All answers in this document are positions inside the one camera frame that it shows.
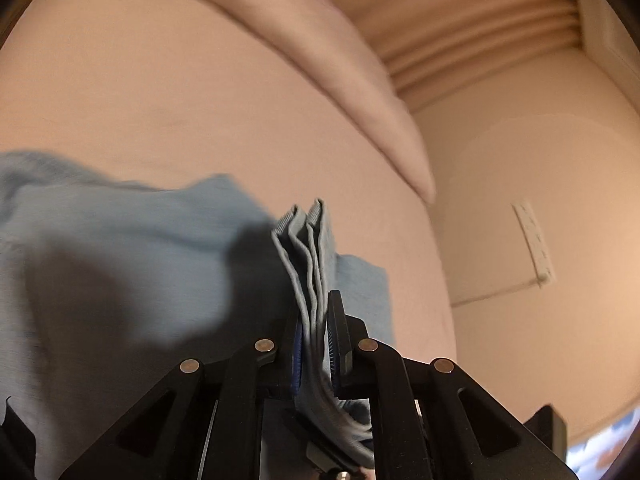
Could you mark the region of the light blue denim pants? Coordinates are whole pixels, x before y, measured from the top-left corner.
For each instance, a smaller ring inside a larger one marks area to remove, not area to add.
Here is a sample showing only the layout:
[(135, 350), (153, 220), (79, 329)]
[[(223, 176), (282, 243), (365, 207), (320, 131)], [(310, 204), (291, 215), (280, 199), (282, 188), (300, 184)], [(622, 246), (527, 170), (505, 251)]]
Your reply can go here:
[(369, 413), (330, 395), (326, 304), (394, 338), (385, 272), (335, 249), (328, 206), (275, 219), (233, 180), (117, 182), (49, 154), (1, 159), (1, 394), (54, 479), (179, 362), (219, 361), (296, 308), (296, 404), (358, 460)]

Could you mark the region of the white power strip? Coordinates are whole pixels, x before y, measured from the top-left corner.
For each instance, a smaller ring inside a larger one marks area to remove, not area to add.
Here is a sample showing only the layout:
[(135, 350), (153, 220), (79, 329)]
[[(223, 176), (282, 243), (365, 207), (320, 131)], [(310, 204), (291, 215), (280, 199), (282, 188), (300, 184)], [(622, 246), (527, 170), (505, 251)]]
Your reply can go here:
[(550, 250), (544, 240), (544, 233), (535, 216), (533, 207), (526, 200), (512, 204), (514, 214), (518, 219), (525, 243), (534, 266), (536, 283), (540, 287), (553, 284), (556, 281)]

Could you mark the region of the pink bed sheet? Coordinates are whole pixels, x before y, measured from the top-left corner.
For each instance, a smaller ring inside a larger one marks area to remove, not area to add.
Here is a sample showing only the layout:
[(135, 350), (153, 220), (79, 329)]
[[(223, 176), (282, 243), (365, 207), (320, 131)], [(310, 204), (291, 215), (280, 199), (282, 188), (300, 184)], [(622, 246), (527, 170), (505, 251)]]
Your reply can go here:
[(3, 355), (163, 372), (294, 302), (271, 231), (322, 202), (326, 286), (456, 355), (425, 146), (328, 0), (32, 0), (1, 48)]

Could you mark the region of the pink rolled duvet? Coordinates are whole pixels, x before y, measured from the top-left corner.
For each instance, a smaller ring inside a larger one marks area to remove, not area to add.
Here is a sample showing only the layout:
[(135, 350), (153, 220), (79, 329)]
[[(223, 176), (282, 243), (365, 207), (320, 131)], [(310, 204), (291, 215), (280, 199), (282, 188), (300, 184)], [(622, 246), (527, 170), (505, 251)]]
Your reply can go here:
[(106, 78), (124, 147), (107, 168), (177, 186), (235, 174), (270, 207), (435, 197), (421, 133), (328, 0), (101, 0), (122, 53)]

